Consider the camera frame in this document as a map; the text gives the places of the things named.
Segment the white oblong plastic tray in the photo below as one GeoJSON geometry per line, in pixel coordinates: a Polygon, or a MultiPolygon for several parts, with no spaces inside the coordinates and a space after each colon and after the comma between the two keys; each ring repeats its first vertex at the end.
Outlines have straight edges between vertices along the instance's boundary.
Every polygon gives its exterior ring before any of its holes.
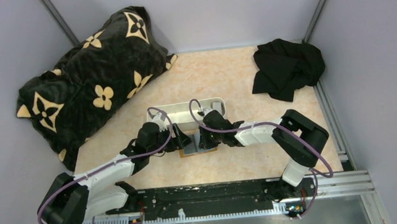
{"type": "MultiPolygon", "coordinates": [[[[212,108],[212,103],[220,101],[223,105],[223,115],[226,116],[226,105],[223,99],[216,98],[207,98],[207,99],[199,99],[199,103],[201,107],[209,107],[212,108]]],[[[167,104],[156,106],[156,108],[163,110],[170,117],[173,123],[176,123],[180,130],[182,131],[191,131],[198,128],[198,124],[193,120],[189,112],[189,102],[186,101],[184,103],[175,103],[175,104],[167,104]]]]}

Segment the mustard leather card holder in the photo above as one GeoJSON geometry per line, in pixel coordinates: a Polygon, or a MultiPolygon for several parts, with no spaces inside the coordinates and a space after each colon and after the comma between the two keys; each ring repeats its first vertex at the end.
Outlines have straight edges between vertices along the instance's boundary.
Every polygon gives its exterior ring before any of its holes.
{"type": "Polygon", "coordinates": [[[217,150],[218,150],[217,147],[210,148],[210,149],[202,149],[202,148],[198,148],[196,146],[194,146],[194,147],[185,147],[185,148],[179,150],[179,156],[181,158],[187,158],[187,157],[192,157],[192,156],[195,156],[195,155],[201,155],[201,154],[214,152],[214,151],[217,151],[217,150]]]}

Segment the stack of white cards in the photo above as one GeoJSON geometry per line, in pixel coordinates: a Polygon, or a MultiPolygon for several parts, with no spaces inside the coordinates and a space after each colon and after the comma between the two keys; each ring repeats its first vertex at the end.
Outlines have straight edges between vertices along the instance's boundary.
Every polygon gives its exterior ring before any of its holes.
{"type": "Polygon", "coordinates": [[[212,104],[212,109],[219,112],[221,115],[223,115],[223,105],[220,101],[213,102],[212,104]]]}

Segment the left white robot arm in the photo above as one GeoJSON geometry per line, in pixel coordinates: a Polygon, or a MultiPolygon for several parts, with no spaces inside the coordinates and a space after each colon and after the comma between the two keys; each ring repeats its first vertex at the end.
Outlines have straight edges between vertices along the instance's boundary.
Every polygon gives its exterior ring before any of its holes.
{"type": "Polygon", "coordinates": [[[59,174],[37,210],[41,224],[82,224],[101,214],[142,213],[138,191],[124,180],[145,168],[156,153],[183,149],[191,138],[177,124],[161,130],[144,123],[117,156],[83,174],[59,174]]]}

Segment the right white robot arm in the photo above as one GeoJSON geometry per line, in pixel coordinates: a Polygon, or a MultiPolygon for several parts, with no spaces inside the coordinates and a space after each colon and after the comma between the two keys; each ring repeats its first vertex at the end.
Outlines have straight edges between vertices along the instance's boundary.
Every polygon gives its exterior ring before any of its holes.
{"type": "Polygon", "coordinates": [[[278,144],[290,157],[281,179],[297,187],[307,172],[313,169],[329,138],[329,133],[300,112],[287,110],[279,120],[250,123],[231,123],[220,112],[205,108],[198,113],[202,149],[212,149],[219,144],[245,147],[256,144],[278,144]]]}

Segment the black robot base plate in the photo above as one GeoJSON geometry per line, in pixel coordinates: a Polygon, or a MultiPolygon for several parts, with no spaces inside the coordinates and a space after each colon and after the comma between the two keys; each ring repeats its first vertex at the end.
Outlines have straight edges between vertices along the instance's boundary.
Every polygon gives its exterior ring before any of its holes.
{"type": "Polygon", "coordinates": [[[143,213],[144,220],[175,218],[179,210],[186,217],[268,211],[284,199],[313,196],[312,178],[291,186],[280,178],[257,179],[219,184],[165,187],[140,190],[130,194],[129,203],[112,209],[107,215],[143,213]]]}

